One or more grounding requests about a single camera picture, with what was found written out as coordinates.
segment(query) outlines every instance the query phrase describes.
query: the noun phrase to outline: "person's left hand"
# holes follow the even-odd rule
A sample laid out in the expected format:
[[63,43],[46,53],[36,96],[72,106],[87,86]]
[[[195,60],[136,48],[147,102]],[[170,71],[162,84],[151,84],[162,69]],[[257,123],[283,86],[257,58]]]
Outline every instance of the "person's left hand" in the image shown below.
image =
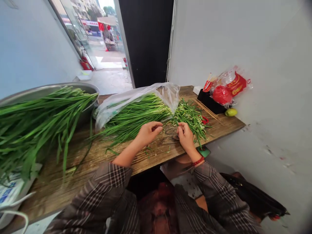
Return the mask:
[[162,125],[163,124],[161,122],[156,121],[142,125],[138,135],[133,140],[133,142],[136,143],[140,148],[147,146],[162,131]]

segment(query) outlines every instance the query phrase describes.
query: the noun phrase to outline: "green chive bundle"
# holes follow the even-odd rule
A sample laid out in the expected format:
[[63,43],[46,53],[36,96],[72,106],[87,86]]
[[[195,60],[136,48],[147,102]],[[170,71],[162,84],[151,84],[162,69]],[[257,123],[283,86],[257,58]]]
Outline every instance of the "green chive bundle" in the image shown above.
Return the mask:
[[187,123],[192,133],[195,135],[200,147],[202,147],[200,139],[207,140],[205,135],[207,131],[205,130],[205,128],[211,128],[211,126],[205,126],[202,123],[202,120],[203,117],[201,110],[198,109],[196,106],[192,105],[192,103],[189,103],[182,99],[179,102],[173,119],[171,120],[171,124],[177,126],[179,122]]
[[139,102],[131,102],[105,124],[105,129],[95,135],[113,140],[109,148],[133,140],[143,124],[164,121],[172,117],[170,108],[154,93]]
[[53,142],[58,143],[57,161],[63,151],[65,172],[68,144],[80,114],[97,96],[63,87],[44,98],[0,107],[0,183],[12,172],[30,179],[38,155]]

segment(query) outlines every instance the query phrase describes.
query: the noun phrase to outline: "red bracelet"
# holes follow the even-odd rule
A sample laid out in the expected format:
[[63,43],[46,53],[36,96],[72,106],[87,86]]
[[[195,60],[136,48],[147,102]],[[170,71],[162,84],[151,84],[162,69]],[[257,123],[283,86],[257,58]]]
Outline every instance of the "red bracelet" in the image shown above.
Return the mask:
[[205,160],[205,158],[204,158],[204,157],[201,157],[200,160],[198,160],[198,161],[196,161],[196,162],[193,163],[193,166],[196,166],[197,164],[199,164],[199,163],[200,163],[201,161],[203,161],[203,160]]

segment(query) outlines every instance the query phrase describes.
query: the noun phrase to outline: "doorway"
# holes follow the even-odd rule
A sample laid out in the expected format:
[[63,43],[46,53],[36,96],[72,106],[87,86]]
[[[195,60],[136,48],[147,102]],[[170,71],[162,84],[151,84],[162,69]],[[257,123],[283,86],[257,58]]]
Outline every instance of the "doorway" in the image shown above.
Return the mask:
[[50,0],[80,57],[94,68],[91,80],[100,94],[133,88],[132,77],[113,0]]

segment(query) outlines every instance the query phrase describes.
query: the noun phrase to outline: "metal basin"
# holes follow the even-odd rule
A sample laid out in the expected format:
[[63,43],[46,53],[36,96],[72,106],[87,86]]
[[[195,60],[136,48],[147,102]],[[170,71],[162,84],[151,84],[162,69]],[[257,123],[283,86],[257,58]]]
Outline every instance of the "metal basin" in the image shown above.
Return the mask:
[[[19,93],[15,93],[4,99],[0,100],[0,106],[12,105],[23,101],[30,101],[38,98],[43,98],[50,93],[53,93],[65,86],[72,86],[73,88],[80,88],[84,90],[86,93],[94,94],[99,93],[99,90],[96,86],[85,83],[61,83],[61,84],[53,84],[53,85],[44,85],[32,89],[28,89]],[[87,122],[90,120],[90,116],[95,107],[98,106],[98,99],[94,100],[80,115],[77,126]]]

